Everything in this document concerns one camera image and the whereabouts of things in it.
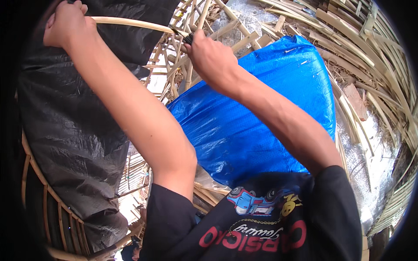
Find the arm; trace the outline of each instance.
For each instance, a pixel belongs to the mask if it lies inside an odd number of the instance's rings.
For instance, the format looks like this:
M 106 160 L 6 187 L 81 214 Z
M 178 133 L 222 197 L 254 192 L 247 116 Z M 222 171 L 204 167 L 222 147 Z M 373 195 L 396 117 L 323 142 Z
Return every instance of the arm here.
M 166 107 L 112 53 L 97 32 L 87 6 L 61 2 L 45 29 L 47 46 L 63 47 L 154 171 L 154 183 L 190 201 L 196 153 Z
M 247 107 L 308 171 L 316 175 L 328 166 L 342 166 L 335 144 L 305 111 L 238 65 L 231 48 L 194 35 L 186 45 L 194 68 L 216 91 Z

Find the black tarp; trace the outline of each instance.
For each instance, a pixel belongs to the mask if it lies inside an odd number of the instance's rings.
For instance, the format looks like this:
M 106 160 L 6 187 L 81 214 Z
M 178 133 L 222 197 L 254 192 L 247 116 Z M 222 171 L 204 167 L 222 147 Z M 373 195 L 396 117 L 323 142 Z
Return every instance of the black tarp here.
M 115 16 L 168 25 L 179 0 L 84 0 L 86 15 Z M 125 25 L 98 25 L 116 56 L 138 77 L 162 32 Z M 127 233 L 114 197 L 129 141 L 60 48 L 42 44 L 38 28 L 22 60 L 18 103 L 23 129 L 43 174 L 83 220 L 93 252 Z

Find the hand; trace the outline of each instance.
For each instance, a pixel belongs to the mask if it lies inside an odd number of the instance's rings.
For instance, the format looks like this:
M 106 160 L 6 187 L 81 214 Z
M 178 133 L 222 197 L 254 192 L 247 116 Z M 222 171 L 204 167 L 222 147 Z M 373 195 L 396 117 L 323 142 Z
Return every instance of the hand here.
M 226 96 L 236 91 L 233 78 L 240 66 L 230 47 L 207 38 L 203 30 L 196 31 L 191 46 L 184 45 L 195 71 L 215 91 Z
M 89 16 L 85 17 L 86 12 L 87 5 L 83 5 L 79 0 L 74 4 L 69 4 L 67 0 L 59 3 L 55 13 L 46 23 L 44 45 L 60 47 L 68 51 L 74 38 L 97 32 L 96 22 Z

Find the person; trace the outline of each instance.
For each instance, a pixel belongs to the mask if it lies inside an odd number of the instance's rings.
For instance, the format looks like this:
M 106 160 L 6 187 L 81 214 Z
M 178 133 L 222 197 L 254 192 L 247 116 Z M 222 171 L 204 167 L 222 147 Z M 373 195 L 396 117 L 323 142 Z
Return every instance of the person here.
M 139 239 L 136 236 L 131 236 L 131 241 L 132 243 L 125 246 L 120 252 L 123 261 L 137 261 L 139 259 L 139 253 L 141 252 L 141 247 L 138 244 Z
M 143 205 L 140 206 L 139 209 L 140 218 L 147 223 L 147 209 L 143 208 Z M 139 238 L 137 236 L 131 236 L 131 244 L 125 246 L 120 255 L 123 261 L 137 261 L 139 259 L 139 253 L 141 252 L 142 247 L 138 244 Z
M 61 2 L 43 40 L 64 48 L 153 169 L 140 259 L 360 260 L 359 213 L 331 137 L 240 67 L 230 47 L 201 30 L 185 45 L 196 72 L 247 107 L 310 174 L 259 173 L 236 181 L 239 186 L 196 223 L 194 147 L 166 107 L 106 46 L 94 20 L 84 17 L 86 10 L 80 1 Z

